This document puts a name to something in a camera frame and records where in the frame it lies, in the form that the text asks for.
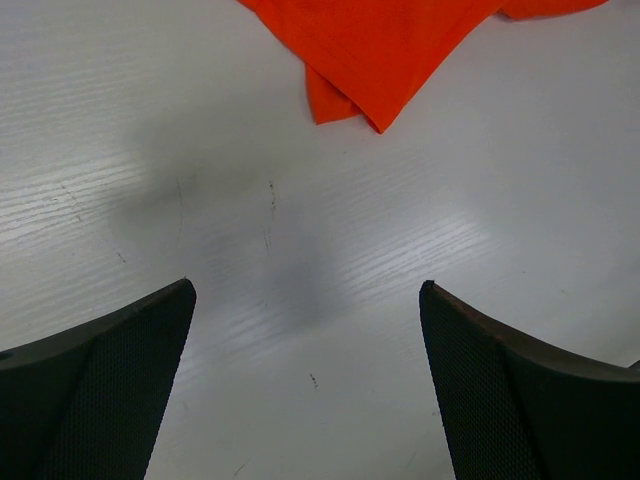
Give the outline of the orange shorts with white drawstring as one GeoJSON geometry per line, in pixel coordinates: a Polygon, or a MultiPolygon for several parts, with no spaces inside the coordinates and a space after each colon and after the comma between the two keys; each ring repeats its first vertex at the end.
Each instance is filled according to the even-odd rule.
{"type": "Polygon", "coordinates": [[[488,17],[555,17],[601,3],[253,0],[244,5],[303,61],[315,123],[361,115],[383,133],[448,55],[488,17]]]}

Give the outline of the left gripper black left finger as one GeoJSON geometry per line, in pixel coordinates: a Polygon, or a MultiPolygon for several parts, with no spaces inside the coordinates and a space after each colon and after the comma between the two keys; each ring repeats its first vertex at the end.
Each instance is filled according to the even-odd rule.
{"type": "Polygon", "coordinates": [[[195,304],[181,279],[2,351],[2,478],[144,478],[195,304]]]}

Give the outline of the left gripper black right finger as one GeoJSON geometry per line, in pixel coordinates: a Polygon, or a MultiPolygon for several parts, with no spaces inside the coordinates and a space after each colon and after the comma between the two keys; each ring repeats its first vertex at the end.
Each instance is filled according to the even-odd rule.
{"type": "Polygon", "coordinates": [[[419,309],[456,478],[638,478],[637,364],[555,347],[432,280],[419,309]]]}

